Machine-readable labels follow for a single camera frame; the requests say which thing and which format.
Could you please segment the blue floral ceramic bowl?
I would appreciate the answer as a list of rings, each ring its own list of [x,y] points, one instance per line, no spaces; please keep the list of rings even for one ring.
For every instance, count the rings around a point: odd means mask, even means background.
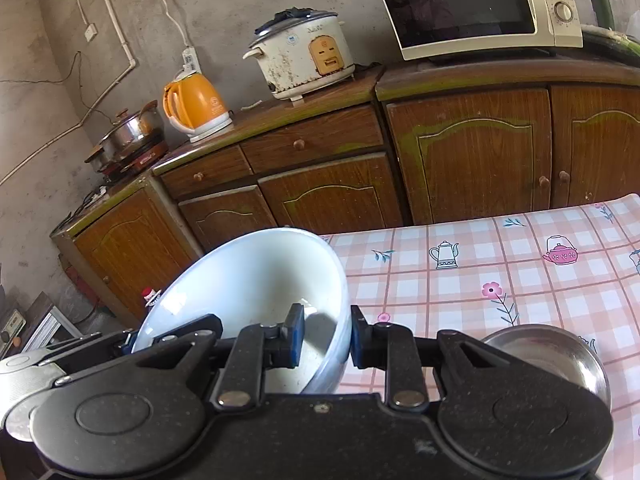
[[[216,248],[187,268],[160,295],[132,348],[141,351],[205,315],[220,319],[222,334],[276,325],[292,304],[304,309],[299,364],[266,374],[274,393],[332,393],[349,352],[350,301],[340,258],[328,242],[300,229],[256,231]]]

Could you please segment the small steel bowl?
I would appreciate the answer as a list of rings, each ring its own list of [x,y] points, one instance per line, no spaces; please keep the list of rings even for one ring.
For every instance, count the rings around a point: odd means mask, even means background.
[[[610,382],[597,353],[567,330],[525,324],[498,330],[482,341],[588,389],[612,408]]]

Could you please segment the grey metal shelf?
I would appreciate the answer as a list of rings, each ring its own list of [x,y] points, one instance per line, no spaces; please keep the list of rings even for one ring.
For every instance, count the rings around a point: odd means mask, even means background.
[[[6,308],[1,315],[2,359],[81,336],[45,292],[28,309]]]

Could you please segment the pink plaid tablecloth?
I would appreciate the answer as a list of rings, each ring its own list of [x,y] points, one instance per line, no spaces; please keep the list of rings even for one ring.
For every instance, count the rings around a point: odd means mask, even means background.
[[[328,239],[370,323],[475,338],[522,324],[564,328],[611,385],[605,479],[639,474],[639,199]]]

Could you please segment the brown wooden cabinet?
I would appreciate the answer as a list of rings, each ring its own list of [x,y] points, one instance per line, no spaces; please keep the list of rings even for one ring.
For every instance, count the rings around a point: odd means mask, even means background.
[[[639,72],[567,54],[371,67],[270,101],[52,232],[116,318],[243,234],[367,231],[595,204],[639,188]]]

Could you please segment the red induction cooker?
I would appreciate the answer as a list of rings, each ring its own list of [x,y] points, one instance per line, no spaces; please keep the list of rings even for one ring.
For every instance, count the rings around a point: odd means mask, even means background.
[[[94,171],[103,174],[110,179],[118,179],[122,174],[138,174],[154,162],[157,162],[168,152],[168,144],[165,140],[142,146],[137,151],[126,156],[122,160],[114,157],[108,158],[103,146],[96,146],[90,153],[85,163]]]

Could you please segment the orange electric kettle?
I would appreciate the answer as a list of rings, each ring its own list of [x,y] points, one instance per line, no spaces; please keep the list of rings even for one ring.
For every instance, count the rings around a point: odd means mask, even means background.
[[[166,84],[163,110],[170,124],[191,143],[216,136],[232,125],[232,117],[220,94],[200,73]]]

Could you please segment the steel pot with lid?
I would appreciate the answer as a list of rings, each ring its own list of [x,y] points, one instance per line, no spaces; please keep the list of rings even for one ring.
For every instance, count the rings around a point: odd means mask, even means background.
[[[158,136],[164,136],[164,123],[154,100],[135,113],[120,112],[118,122],[99,140],[99,146],[111,159],[122,160]]]

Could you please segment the white rice cooker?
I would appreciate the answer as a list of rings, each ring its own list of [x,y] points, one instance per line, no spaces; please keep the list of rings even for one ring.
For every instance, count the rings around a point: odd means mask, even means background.
[[[332,11],[289,8],[254,31],[243,54],[255,60],[274,98],[300,100],[356,70],[342,22]]]

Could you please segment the cream microwave oven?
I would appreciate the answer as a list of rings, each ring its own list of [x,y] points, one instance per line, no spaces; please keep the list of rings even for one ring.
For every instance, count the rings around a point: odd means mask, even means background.
[[[584,45],[575,0],[383,0],[406,61]]]

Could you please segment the green thermos bottle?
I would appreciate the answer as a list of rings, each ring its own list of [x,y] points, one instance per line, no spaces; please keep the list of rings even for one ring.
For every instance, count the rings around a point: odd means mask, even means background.
[[[592,10],[596,14],[598,26],[609,30],[615,29],[615,18],[611,0],[590,0]]]

